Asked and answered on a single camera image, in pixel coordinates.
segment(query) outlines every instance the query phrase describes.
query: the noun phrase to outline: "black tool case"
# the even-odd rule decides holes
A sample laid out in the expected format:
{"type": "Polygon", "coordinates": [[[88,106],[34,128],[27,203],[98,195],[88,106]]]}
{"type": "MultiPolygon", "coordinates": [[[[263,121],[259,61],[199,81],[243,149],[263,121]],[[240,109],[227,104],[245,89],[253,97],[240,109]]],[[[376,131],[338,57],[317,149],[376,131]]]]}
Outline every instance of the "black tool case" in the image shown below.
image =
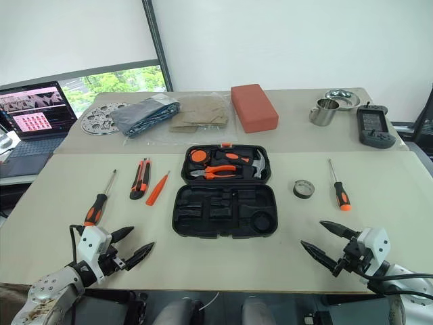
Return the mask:
{"type": "Polygon", "coordinates": [[[250,238],[270,236],[278,225],[277,206],[272,189],[265,185],[271,176],[271,166],[266,150],[260,146],[210,145],[190,147],[185,155],[181,172],[187,185],[176,195],[173,210],[173,229],[181,236],[201,238],[250,238]],[[203,150],[209,159],[205,163],[192,161],[191,153],[203,150]],[[265,167],[260,179],[254,178],[256,168],[239,165],[225,157],[236,153],[242,157],[258,160],[261,152],[265,167]],[[206,167],[236,165],[236,171],[220,171],[217,175],[233,175],[205,179],[193,177],[192,171],[206,167]]]}

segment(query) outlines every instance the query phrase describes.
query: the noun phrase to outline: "laptop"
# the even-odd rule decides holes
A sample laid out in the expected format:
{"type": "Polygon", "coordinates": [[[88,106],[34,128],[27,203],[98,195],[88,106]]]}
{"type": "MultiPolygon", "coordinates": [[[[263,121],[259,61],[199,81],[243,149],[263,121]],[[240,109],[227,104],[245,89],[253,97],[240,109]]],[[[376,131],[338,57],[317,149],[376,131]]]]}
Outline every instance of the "laptop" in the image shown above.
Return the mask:
{"type": "Polygon", "coordinates": [[[21,140],[0,165],[0,177],[38,174],[75,121],[57,81],[0,90],[0,123],[21,140]]]}

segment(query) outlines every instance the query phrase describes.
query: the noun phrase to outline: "stainless steel bowl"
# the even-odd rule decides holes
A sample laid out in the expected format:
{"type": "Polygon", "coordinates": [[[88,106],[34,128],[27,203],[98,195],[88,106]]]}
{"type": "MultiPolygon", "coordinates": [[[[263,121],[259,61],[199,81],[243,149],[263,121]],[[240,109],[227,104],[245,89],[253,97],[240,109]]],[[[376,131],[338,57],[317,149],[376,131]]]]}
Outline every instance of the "stainless steel bowl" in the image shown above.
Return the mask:
{"type": "Polygon", "coordinates": [[[326,92],[325,98],[335,100],[340,105],[338,110],[352,110],[361,103],[357,94],[344,89],[331,89],[326,92]]]}

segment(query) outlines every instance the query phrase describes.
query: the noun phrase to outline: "green foliage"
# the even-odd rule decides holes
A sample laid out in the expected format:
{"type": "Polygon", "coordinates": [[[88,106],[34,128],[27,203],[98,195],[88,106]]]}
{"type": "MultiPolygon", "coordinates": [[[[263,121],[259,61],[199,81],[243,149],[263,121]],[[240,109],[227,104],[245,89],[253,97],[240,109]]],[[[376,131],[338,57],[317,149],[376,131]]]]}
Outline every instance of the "green foliage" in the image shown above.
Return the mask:
{"type": "Polygon", "coordinates": [[[88,92],[63,87],[66,98],[75,112],[84,112],[98,93],[166,90],[159,66],[95,74],[82,77],[81,81],[88,92]]]}
{"type": "Polygon", "coordinates": [[[147,91],[160,91],[158,89],[166,90],[160,66],[149,66],[144,68],[141,73],[145,80],[145,88],[147,91]]]}
{"type": "Polygon", "coordinates": [[[62,88],[68,99],[69,104],[72,106],[74,112],[84,112],[95,99],[96,94],[89,92],[83,93],[79,90],[70,90],[68,87],[62,88]]]}

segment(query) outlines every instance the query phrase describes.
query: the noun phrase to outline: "white wall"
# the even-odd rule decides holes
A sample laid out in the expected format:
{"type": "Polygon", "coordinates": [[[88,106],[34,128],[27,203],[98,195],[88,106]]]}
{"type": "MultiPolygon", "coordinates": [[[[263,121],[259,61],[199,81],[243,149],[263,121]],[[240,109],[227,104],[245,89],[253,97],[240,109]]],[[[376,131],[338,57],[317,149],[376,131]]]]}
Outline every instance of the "white wall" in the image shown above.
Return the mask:
{"type": "Polygon", "coordinates": [[[0,0],[0,85],[151,59],[141,0],[0,0]]]}
{"type": "Polygon", "coordinates": [[[414,121],[433,82],[431,0],[154,0],[177,91],[364,87],[414,121]]]}

